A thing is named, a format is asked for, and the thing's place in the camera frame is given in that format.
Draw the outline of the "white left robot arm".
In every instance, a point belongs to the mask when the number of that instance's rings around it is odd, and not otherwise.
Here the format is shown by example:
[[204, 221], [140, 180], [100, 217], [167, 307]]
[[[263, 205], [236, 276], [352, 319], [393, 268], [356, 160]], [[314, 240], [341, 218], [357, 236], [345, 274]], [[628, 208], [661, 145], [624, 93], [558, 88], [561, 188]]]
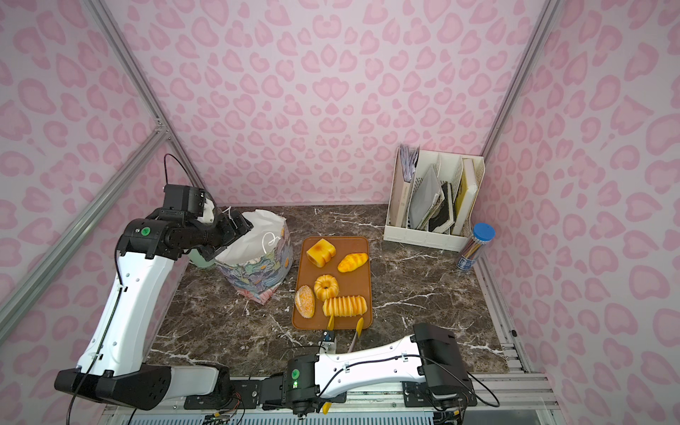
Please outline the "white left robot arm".
[[194, 212], [158, 208], [131, 221], [114, 251], [116, 276], [92, 340], [75, 368], [58, 372], [55, 390], [146, 411], [171, 398], [227, 394], [219, 368], [148, 365], [143, 347], [175, 262], [191, 250], [213, 257], [252, 228], [237, 211], [216, 211], [203, 223]]

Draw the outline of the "colourful floral paper bag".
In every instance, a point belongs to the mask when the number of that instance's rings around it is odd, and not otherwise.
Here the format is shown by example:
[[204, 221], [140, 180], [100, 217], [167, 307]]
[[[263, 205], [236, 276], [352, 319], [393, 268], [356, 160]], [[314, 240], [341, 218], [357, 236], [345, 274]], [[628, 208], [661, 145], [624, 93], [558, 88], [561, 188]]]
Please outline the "colourful floral paper bag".
[[244, 213], [253, 228], [215, 258], [237, 293], [267, 304], [294, 262], [287, 221], [269, 210]]

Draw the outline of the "yellow square toast bread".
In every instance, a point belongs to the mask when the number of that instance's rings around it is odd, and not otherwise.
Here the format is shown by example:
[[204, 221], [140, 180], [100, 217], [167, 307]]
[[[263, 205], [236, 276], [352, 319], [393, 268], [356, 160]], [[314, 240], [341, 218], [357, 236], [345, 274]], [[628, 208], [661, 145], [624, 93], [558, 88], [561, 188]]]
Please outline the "yellow square toast bread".
[[322, 238], [306, 251], [306, 256], [315, 267], [322, 268], [336, 256], [336, 247]]

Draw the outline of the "yellow striped oval bread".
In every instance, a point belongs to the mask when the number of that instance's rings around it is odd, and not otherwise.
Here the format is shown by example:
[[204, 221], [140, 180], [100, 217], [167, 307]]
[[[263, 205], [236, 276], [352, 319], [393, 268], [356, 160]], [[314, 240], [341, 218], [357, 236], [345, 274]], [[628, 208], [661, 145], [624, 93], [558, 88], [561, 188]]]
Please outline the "yellow striped oval bread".
[[369, 256], [367, 253], [350, 253], [343, 258], [338, 264], [339, 273], [350, 273], [364, 266], [368, 262]]

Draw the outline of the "ring shaped bundt bread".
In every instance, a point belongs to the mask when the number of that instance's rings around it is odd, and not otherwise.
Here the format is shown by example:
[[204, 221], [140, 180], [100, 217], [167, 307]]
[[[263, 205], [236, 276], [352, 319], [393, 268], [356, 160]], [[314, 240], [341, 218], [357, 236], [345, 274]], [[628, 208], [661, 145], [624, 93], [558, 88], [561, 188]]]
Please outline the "ring shaped bundt bread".
[[339, 294], [338, 280], [331, 274], [323, 274], [315, 280], [313, 291], [317, 299], [322, 302], [333, 299]]

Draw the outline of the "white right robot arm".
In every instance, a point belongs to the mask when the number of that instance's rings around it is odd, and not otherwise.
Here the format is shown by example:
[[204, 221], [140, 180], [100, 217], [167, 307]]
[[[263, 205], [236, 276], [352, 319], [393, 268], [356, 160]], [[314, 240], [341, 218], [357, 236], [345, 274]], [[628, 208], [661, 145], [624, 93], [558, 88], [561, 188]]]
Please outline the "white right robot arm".
[[419, 323], [412, 335], [377, 348], [291, 359], [283, 373], [261, 382], [259, 404], [266, 410], [288, 408], [304, 417], [320, 412], [326, 402], [338, 402], [348, 391], [394, 382], [424, 385], [438, 407], [475, 403], [455, 334]]

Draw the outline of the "sesame round bun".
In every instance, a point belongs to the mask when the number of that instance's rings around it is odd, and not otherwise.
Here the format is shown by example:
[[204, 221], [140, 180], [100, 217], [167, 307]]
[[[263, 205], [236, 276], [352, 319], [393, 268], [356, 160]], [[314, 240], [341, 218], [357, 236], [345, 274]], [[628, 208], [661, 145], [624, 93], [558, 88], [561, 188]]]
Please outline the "sesame round bun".
[[301, 286], [296, 294], [294, 303], [297, 311], [304, 319], [312, 319], [315, 315], [315, 293], [308, 285]]

